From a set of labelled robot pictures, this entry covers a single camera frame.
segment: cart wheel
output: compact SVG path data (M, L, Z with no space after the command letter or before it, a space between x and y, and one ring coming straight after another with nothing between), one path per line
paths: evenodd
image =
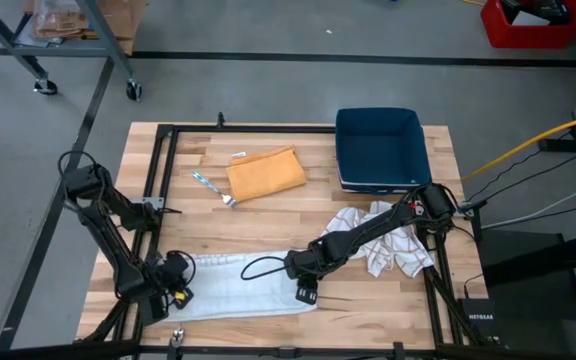
M35 81L35 90L34 91L36 93L40 93L42 95L55 95L57 93L57 85L55 85L55 83L50 81L50 80L48 80L47 84L48 84L48 88L44 89L39 84L39 81Z
M128 96L128 99L139 101L141 100L141 94L141 84L132 81L126 83L126 96Z

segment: white towel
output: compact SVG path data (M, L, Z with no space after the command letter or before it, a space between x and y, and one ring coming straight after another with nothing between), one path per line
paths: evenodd
M285 271L258 279L243 281L241 270L251 261L262 256L286 257L287 251L270 253L198 255L194 256L197 273L188 288L194 298L179 310L170 306L164 321L190 321L247 316L299 314L317 308L295 299L297 280L291 280ZM245 276L253 276L282 267L281 261L259 261ZM190 275L192 267L186 270Z
M356 208L344 208L330 221L323 234L338 230L350 230L389 210L391 204L374 201L370 212ZM410 277L415 277L424 267L433 266L434 262L421 244L412 225L397 228L361 246L351 259L366 257L368 272L379 277L381 270L392 270L394 263Z

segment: metal cart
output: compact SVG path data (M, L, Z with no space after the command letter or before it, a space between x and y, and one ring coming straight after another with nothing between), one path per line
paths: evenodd
M0 19L2 50L6 52L6 55L14 56L35 77L34 91L44 95L54 95L58 90L57 85L48 80L48 72L39 65L37 56L109 57L126 77L126 96L130 100L139 101L142 94L141 85L135 80L128 57L110 30L96 0L76 1L92 28L95 29L99 40L71 40L58 45L52 44L46 48L18 45L16 39L31 18L30 14L25 14L15 32Z

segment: orange cloth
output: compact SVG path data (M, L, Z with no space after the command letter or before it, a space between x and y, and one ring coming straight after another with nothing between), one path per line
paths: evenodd
M226 171L232 196L238 202L306 183L306 174L293 145L234 158Z

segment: red crate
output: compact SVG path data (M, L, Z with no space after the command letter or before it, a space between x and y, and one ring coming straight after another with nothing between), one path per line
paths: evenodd
M488 0L481 10L490 45L514 49L562 49L576 38L576 0L563 0L570 11L570 24L553 26L512 26L506 20L500 0Z

